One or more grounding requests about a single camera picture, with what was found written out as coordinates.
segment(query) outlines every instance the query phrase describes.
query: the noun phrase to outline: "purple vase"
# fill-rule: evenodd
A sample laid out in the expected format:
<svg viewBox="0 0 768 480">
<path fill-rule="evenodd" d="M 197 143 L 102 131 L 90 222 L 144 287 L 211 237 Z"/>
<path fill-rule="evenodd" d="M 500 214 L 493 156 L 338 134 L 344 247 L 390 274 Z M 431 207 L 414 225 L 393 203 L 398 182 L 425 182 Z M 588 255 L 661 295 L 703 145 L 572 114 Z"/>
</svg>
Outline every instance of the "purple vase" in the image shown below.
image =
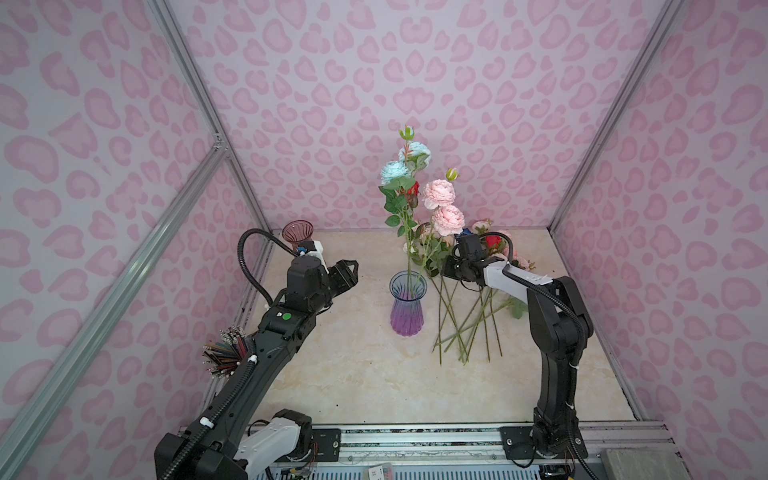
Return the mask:
<svg viewBox="0 0 768 480">
<path fill-rule="evenodd" d="M 389 292 L 395 297 L 389 325 L 402 336 L 419 333 L 424 325 L 422 298 L 427 293 L 424 277 L 415 271 L 409 276 L 408 270 L 403 270 L 389 281 Z"/>
</svg>

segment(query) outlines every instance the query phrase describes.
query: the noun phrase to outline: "pink patterned wallpaper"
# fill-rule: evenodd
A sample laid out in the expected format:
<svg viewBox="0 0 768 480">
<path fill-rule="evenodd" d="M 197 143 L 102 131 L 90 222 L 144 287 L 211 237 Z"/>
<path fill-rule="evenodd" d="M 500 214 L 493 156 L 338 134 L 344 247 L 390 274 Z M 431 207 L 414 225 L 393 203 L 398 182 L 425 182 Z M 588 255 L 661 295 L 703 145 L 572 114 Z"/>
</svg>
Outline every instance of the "pink patterned wallpaper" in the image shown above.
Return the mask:
<svg viewBox="0 0 768 480">
<path fill-rule="evenodd" d="M 267 218 L 384 227 L 417 128 L 468 218 L 547 225 L 662 0 L 176 0 Z"/>
<path fill-rule="evenodd" d="M 0 435 L 212 144 L 148 14 L 0 5 Z"/>
<path fill-rule="evenodd" d="M 697 480 L 768 469 L 766 25 L 691 4 L 556 236 Z"/>
<path fill-rule="evenodd" d="M 200 353 L 232 324 L 255 227 L 223 165 L 31 457 L 23 480 L 154 477 L 154 447 L 193 421 L 210 374 Z M 247 243 L 252 264 L 259 241 Z"/>
</svg>

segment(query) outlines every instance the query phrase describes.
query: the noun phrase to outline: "bundle of pens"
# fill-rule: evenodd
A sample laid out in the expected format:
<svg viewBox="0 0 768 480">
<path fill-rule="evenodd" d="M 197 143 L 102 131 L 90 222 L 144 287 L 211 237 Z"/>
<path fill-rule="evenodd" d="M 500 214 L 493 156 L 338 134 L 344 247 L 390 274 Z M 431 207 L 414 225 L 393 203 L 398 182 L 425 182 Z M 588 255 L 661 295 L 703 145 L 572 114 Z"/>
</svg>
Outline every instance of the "bundle of pens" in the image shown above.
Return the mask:
<svg viewBox="0 0 768 480">
<path fill-rule="evenodd" d="M 211 364 L 211 375 L 226 377 L 234 375 L 235 369 L 248 354 L 246 335 L 240 327 L 231 326 L 221 330 L 221 342 L 208 343 L 203 347 L 203 355 L 208 357 L 204 363 Z"/>
</svg>

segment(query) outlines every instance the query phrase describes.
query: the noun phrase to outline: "red flower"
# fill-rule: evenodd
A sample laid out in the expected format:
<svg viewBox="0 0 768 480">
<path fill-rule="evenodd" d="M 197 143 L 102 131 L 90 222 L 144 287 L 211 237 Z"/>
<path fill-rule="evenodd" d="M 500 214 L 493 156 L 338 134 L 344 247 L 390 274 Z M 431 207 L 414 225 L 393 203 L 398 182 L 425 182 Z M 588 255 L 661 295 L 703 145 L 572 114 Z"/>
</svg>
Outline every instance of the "red flower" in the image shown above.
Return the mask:
<svg viewBox="0 0 768 480">
<path fill-rule="evenodd" d="M 418 195 L 419 194 L 419 182 L 416 182 L 413 184 L 413 187 L 410 187 L 408 191 L 406 191 L 406 195 Z"/>
<path fill-rule="evenodd" d="M 502 238 L 497 235 L 489 235 L 485 238 L 485 243 L 488 244 L 488 248 L 496 248 L 502 242 Z"/>
</svg>

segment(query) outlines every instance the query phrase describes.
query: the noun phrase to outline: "light blue flower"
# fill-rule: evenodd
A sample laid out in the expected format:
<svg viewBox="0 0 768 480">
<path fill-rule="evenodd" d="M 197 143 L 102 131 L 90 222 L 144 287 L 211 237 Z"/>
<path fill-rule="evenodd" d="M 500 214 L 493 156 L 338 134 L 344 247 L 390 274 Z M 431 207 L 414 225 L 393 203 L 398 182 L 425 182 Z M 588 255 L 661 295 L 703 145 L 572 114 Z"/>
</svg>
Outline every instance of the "light blue flower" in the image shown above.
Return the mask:
<svg viewBox="0 0 768 480">
<path fill-rule="evenodd" d="M 395 180 L 398 177 L 404 177 L 408 174 L 410 174 L 408 167 L 406 167 L 406 164 L 403 162 L 389 162 L 387 165 L 384 165 L 384 168 L 382 169 L 382 185 L 387 185 L 392 180 Z"/>
<path fill-rule="evenodd" d="M 420 154 L 427 154 L 427 157 L 424 159 L 424 164 L 423 165 L 419 165 L 421 168 L 418 169 L 418 170 L 424 170 L 424 168 L 427 165 L 429 165 L 429 161 L 432 159 L 432 152 L 429 151 L 429 149 L 427 148 L 426 145 L 424 145 L 423 143 L 418 142 L 418 141 L 412 141 L 411 143 L 409 143 L 409 148 L 410 148 L 410 156 L 411 157 L 418 157 Z M 400 149 L 399 158 L 400 158 L 401 162 L 405 162 L 406 161 L 406 149 L 405 149 L 405 147 Z"/>
</svg>

